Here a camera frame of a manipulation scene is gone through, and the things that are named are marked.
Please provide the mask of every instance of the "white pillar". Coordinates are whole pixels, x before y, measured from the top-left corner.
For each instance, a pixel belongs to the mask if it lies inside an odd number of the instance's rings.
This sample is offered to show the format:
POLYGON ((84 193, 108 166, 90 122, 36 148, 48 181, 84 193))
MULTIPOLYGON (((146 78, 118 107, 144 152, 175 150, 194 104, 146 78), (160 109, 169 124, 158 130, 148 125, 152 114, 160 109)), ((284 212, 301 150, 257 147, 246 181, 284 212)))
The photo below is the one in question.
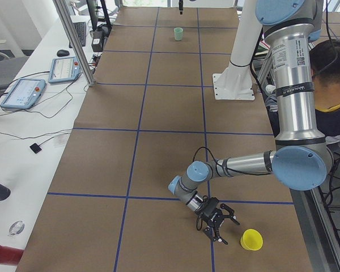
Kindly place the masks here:
POLYGON ((231 62, 222 74, 213 74, 214 95, 217 100, 254 100, 249 66, 235 65, 248 65, 252 59, 262 29, 255 15, 256 3, 257 0, 245 1, 231 62))

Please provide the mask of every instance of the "person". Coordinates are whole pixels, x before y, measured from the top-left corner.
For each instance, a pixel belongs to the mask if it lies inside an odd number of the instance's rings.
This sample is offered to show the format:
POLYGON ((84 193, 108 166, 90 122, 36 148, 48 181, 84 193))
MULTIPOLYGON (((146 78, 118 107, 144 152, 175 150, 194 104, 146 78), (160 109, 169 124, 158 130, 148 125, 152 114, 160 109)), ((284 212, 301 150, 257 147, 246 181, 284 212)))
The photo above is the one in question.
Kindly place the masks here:
MULTIPOLYGON (((314 106, 316 125, 325 134, 326 143, 340 141, 340 40, 332 40, 338 57, 328 68, 321 71, 335 59, 330 40, 317 44, 310 50, 312 81, 314 84, 314 106)), ((274 136, 279 134, 277 98, 270 95, 265 104, 274 136)))

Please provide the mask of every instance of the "keyboard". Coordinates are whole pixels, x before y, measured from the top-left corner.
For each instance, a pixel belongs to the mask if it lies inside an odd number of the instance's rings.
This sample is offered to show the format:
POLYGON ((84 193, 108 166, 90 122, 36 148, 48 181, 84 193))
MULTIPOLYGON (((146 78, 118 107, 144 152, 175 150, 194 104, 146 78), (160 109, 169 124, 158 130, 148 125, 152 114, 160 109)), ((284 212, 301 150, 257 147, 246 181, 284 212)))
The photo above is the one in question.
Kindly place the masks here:
POLYGON ((73 26, 74 26, 75 31, 77 32, 81 46, 86 46, 87 23, 77 22, 77 23, 73 23, 73 26))

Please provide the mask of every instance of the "yellow cup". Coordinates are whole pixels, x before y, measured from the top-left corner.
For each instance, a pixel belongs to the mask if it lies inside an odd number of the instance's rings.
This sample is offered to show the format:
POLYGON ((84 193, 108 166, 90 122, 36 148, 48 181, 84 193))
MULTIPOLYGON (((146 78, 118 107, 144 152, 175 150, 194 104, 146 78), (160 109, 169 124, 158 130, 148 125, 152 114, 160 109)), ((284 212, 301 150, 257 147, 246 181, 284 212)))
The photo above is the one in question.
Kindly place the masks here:
POLYGON ((263 238, 258 231, 250 228, 243 233, 240 244, 246 250, 260 250, 263 246, 263 238))

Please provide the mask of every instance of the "mouse cable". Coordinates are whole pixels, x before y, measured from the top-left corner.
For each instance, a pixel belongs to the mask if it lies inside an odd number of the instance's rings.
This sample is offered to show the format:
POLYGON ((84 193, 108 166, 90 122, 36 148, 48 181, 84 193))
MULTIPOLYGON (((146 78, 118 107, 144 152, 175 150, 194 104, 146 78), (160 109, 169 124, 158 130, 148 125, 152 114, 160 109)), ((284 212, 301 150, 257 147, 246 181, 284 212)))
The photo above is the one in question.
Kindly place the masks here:
POLYGON ((14 137, 14 138, 19 139, 19 140, 27 140, 27 139, 37 139, 37 138, 40 138, 40 137, 43 137, 43 136, 53 135, 53 134, 57 134, 57 133, 61 133, 61 132, 70 133, 71 131, 72 131, 72 129, 62 129, 62 130, 59 130, 59 131, 48 132, 48 133, 38 135, 38 136, 33 136, 33 137, 20 137, 20 136, 17 136, 17 135, 13 135, 13 134, 10 134, 10 133, 4 133, 4 132, 1 132, 1 131, 0 131, 0 134, 6 135, 6 136, 11 136, 11 137, 14 137))

